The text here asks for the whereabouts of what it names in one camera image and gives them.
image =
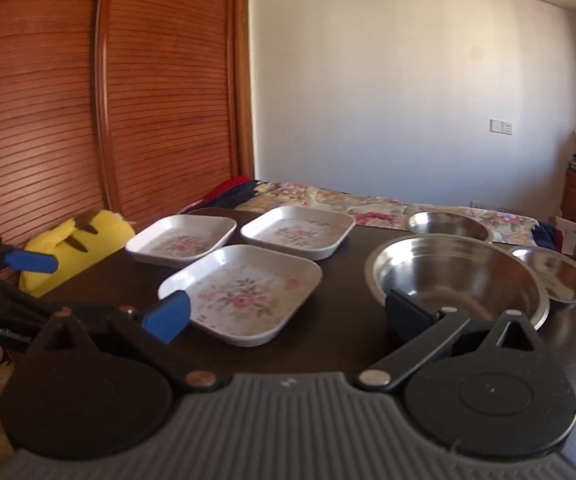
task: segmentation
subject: wall outlet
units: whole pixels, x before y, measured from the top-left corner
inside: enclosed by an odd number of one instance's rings
[[[512,135],[512,123],[490,119],[490,131],[495,134]]]

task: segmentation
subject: dark table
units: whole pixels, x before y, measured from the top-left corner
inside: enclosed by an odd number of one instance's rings
[[[234,218],[239,228],[256,214],[226,209],[197,212]],[[257,348],[225,344],[192,326],[174,341],[189,360],[216,372],[358,373],[397,348],[383,307],[373,299],[363,277],[369,254],[381,243],[408,233],[357,226],[338,251],[319,262],[324,279],[279,335]],[[229,241],[243,243],[239,230]],[[147,309],[157,288],[175,269],[140,264],[119,251],[45,296],[50,301],[84,301]],[[576,390],[576,307],[553,310],[540,332],[564,366]],[[576,425],[564,447],[576,464]]]

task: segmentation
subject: wardrobe door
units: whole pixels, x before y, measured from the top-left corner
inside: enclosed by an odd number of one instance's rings
[[[103,206],[92,111],[96,0],[0,0],[0,235]]]
[[[141,228],[238,173],[233,0],[99,0],[97,104],[113,208]]]

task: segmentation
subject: square white plate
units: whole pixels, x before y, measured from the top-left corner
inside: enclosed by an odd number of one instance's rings
[[[259,247],[231,245],[180,270],[159,286],[190,296],[190,321],[235,346],[273,339],[321,282],[314,262]]]
[[[337,250],[355,223],[346,213],[286,205],[248,222],[241,235],[254,245],[323,260]]]
[[[138,262],[178,269],[223,247],[236,227],[221,216],[168,216],[128,240],[126,250]]]

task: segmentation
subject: stainless steel bowl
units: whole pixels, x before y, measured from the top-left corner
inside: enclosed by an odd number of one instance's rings
[[[492,231],[481,222],[456,213],[421,211],[408,217],[407,228],[418,235],[460,235],[484,242],[492,241]]]
[[[535,328],[548,316],[548,293],[535,272],[506,251],[473,238],[425,235],[386,242],[370,254],[365,276],[381,304],[394,287],[430,312],[455,306],[471,317],[496,319],[515,309]]]
[[[512,256],[528,264],[541,280],[549,297],[559,303],[576,304],[576,262],[544,247],[517,247]]]

